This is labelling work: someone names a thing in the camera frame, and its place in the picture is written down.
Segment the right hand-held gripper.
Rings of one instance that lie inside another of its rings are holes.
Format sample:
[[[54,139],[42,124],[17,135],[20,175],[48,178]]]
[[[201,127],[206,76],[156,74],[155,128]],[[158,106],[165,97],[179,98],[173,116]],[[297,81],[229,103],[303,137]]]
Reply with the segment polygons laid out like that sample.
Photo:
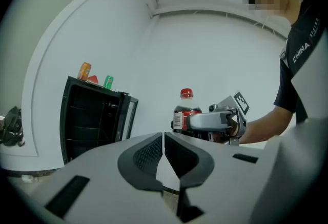
[[[246,131],[247,113],[250,107],[240,91],[230,95],[221,102],[209,106],[209,113],[199,113],[186,118],[188,130],[214,131],[225,133],[229,128],[229,122],[234,120],[238,123],[238,132],[228,139],[224,145],[239,145],[239,139]]]

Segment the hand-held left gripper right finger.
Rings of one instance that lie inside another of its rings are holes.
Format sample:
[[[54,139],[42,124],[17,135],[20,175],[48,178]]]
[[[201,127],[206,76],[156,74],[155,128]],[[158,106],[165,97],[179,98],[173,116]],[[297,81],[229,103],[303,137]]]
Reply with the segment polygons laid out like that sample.
[[[262,149],[228,146],[165,133],[165,156],[180,180],[176,215],[164,224],[260,224],[255,209]]]

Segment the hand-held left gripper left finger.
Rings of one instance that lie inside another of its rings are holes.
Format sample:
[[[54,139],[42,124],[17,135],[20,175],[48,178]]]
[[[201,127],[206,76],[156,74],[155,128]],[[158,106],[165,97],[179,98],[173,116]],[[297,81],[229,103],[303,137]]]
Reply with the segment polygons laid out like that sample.
[[[161,157],[161,133],[101,146],[55,171],[32,199],[64,224],[164,224]]]

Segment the cola bottle red cap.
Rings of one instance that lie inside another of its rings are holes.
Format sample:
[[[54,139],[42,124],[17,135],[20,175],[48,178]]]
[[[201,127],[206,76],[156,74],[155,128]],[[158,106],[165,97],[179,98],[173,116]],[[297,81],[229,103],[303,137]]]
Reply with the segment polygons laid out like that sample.
[[[186,136],[201,138],[201,133],[187,129],[187,117],[202,113],[201,108],[193,100],[193,91],[184,88],[180,92],[180,103],[175,107],[171,127],[173,132]]]

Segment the black mini fridge cabinet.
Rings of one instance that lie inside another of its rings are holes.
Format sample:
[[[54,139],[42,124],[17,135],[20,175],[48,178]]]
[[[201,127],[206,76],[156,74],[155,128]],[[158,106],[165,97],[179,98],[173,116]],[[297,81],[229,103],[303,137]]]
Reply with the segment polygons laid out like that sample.
[[[65,164],[83,153],[130,138],[138,99],[69,76],[60,110]]]

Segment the green bottle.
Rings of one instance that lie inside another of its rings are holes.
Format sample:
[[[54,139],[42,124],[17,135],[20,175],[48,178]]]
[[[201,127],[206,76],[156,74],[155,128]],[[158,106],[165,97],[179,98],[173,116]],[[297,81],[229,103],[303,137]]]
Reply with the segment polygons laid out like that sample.
[[[112,87],[112,84],[113,84],[113,77],[107,75],[106,78],[105,78],[103,87],[110,90],[111,87]]]

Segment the person's right forearm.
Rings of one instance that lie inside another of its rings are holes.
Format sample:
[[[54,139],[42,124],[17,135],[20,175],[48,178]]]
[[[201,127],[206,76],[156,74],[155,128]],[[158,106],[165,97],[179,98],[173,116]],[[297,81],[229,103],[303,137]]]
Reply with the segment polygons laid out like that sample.
[[[241,144],[254,144],[279,136],[288,127],[293,113],[276,106],[264,117],[247,122],[246,131],[239,139]]]

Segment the person's right hand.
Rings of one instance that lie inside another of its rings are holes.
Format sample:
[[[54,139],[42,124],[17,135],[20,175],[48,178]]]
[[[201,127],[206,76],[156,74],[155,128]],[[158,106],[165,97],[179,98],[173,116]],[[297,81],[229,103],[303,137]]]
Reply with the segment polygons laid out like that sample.
[[[234,137],[238,132],[238,123],[234,120],[229,122],[229,128],[225,133],[214,132],[212,134],[214,142],[224,144],[229,138]]]

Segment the person's black t-shirt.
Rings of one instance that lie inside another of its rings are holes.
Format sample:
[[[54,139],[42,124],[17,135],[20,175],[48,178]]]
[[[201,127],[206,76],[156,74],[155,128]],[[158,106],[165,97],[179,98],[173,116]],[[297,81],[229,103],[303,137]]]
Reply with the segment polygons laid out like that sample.
[[[296,114],[296,123],[308,117],[292,78],[314,51],[324,31],[325,19],[314,0],[303,0],[298,19],[291,25],[280,55],[280,86],[274,105]]]

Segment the black backpack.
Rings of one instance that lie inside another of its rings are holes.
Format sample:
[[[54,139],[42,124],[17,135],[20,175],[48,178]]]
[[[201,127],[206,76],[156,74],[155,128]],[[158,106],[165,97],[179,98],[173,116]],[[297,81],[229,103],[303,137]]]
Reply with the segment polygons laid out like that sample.
[[[17,106],[13,107],[2,120],[0,125],[0,144],[6,147],[25,145],[22,110]]]

